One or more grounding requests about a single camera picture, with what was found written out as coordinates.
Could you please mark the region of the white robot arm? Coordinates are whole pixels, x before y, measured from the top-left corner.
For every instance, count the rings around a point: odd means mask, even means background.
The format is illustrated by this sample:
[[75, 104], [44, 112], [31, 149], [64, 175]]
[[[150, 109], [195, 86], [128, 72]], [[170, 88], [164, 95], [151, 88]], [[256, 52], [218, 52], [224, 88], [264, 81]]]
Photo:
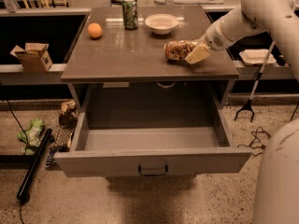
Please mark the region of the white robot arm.
[[[299, 78], [299, 19], [294, 7], [293, 0], [240, 0], [206, 30], [185, 60], [200, 62], [212, 49], [223, 50], [266, 31]], [[252, 223], [299, 224], [299, 119], [282, 126], [263, 152]]]

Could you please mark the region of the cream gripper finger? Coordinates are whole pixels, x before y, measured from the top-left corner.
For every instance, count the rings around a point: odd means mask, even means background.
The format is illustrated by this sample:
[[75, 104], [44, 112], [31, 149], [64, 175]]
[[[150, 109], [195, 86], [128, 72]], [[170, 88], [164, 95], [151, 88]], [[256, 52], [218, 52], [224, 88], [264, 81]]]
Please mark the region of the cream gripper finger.
[[195, 64], [203, 61], [210, 54], [209, 46], [202, 43], [194, 47], [194, 49], [187, 55], [185, 61], [188, 64]]

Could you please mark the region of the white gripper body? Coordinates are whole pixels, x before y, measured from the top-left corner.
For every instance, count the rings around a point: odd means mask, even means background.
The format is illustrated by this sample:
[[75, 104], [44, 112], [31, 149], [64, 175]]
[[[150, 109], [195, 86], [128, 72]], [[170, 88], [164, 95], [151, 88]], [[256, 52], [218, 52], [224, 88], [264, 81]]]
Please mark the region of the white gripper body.
[[199, 41], [215, 51], [228, 49], [235, 43], [233, 25], [224, 18], [218, 19], [208, 27]]

